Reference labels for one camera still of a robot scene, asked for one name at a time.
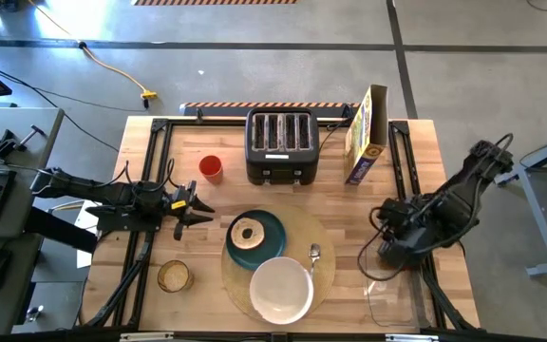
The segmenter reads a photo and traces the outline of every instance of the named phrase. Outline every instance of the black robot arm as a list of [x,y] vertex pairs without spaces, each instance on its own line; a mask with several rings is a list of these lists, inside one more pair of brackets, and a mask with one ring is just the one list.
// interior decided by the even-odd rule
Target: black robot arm
[[99,218],[98,229],[103,231],[154,232],[160,229],[163,217],[172,216],[179,219],[174,239],[180,240],[185,227],[212,220],[196,211],[215,212],[198,199],[194,180],[168,194],[164,183],[102,183],[71,176],[60,168],[49,168],[37,173],[30,189],[42,199],[71,196],[102,203],[86,211]]
[[512,169],[512,154],[506,151],[511,141],[509,134],[495,144],[477,142],[462,170],[434,193],[406,202],[386,199],[377,215],[384,223],[381,259],[398,269],[417,266],[429,252],[449,247],[477,225],[481,194],[495,176]]

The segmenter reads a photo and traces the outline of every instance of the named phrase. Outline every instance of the hazard stripe tape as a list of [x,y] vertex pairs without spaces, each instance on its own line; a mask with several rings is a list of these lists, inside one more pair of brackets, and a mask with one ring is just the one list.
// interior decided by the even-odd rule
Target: hazard stripe tape
[[299,0],[135,0],[135,6],[292,5]]
[[[186,103],[185,108],[189,107],[311,107],[311,108],[331,108],[341,107],[344,103]],[[358,107],[360,104],[349,104],[352,107]]]

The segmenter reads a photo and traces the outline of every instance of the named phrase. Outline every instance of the spoon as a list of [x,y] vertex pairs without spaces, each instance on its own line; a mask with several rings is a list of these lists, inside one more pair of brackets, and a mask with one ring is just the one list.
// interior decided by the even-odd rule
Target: spoon
[[315,266],[315,261],[320,258],[320,245],[317,243],[312,243],[310,248],[309,257],[311,258],[311,271],[310,277],[313,279],[313,268]]

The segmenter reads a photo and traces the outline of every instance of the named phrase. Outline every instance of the red cup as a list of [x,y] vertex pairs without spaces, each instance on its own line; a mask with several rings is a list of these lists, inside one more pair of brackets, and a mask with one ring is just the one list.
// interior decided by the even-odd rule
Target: red cup
[[217,156],[206,156],[199,161],[199,172],[212,184],[223,181],[223,164]]

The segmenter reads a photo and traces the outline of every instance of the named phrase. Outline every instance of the desk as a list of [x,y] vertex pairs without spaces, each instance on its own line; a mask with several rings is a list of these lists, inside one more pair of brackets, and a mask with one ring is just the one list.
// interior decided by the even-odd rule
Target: desk
[[[145,157],[153,118],[129,117],[118,157],[117,174],[129,161],[130,177],[138,180]],[[410,121],[412,144],[424,192],[437,189],[445,180],[434,124]],[[321,130],[321,139],[328,132]],[[174,219],[165,219],[149,265],[140,329],[142,331],[383,333],[402,332],[397,327],[380,327],[370,318],[364,297],[365,278],[358,272],[356,256],[373,230],[368,212],[385,198],[396,198],[391,158],[386,151],[357,187],[342,181],[345,129],[335,132],[324,146],[318,174],[309,186],[254,186],[246,178],[243,127],[177,126],[172,135],[170,156],[176,160],[175,182],[198,181],[200,199],[217,210],[212,222],[196,225],[174,241]],[[221,157],[224,181],[219,186],[199,175],[198,162],[208,154]],[[301,207],[316,216],[330,234],[336,253],[337,271],[329,296],[313,313],[289,326],[256,321],[242,313],[223,287],[220,253],[225,231],[238,214],[271,203]],[[89,319],[109,298],[120,280],[128,240],[126,232],[113,233],[99,244],[85,287],[83,316]],[[439,282],[467,321],[478,326],[474,298],[465,261],[457,246],[434,254]],[[195,275],[185,293],[167,294],[158,287],[157,273],[168,260],[184,261]],[[124,319],[131,311],[135,289],[130,289]]]
[[[0,247],[6,240],[0,238]],[[11,332],[12,325],[25,304],[30,277],[33,274],[37,251],[41,237],[35,234],[23,234],[8,242],[6,248],[13,253],[6,274],[6,282],[0,290],[0,334]]]
[[[42,168],[46,167],[49,154],[54,146],[63,114],[57,108],[0,108],[0,138],[9,129],[20,141],[32,131],[32,124],[41,128],[46,135],[36,134],[27,142],[25,152],[12,152],[6,158],[11,164]],[[13,169],[16,171],[14,185],[6,200],[6,206],[0,217],[0,238],[19,236],[25,227],[33,195],[30,185],[35,178],[31,170]]]
[[[62,111],[55,108],[0,108],[0,137],[5,129],[9,129],[17,139],[23,139],[31,131],[32,124],[46,133],[45,137],[36,135],[29,140],[27,151],[12,152],[8,161],[27,167],[45,167],[62,119]],[[33,204],[29,187],[35,172],[15,171],[17,175],[14,185],[0,217],[0,247],[9,238],[14,238],[6,245],[12,251],[12,259],[6,282],[0,290],[0,334],[11,332],[12,325],[16,324],[16,318],[24,307],[42,241],[37,235],[22,234]]]

